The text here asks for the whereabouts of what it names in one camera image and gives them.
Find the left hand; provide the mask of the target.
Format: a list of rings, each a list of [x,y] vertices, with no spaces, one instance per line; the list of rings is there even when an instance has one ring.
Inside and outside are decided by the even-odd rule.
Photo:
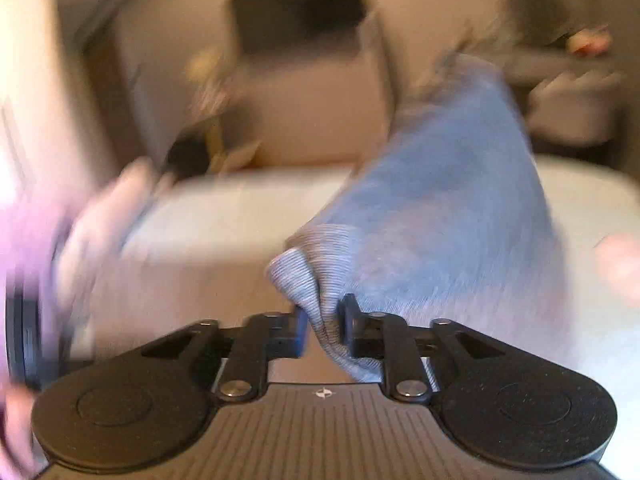
[[[628,306],[640,302],[640,243],[627,234],[606,236],[593,249],[600,279]]]

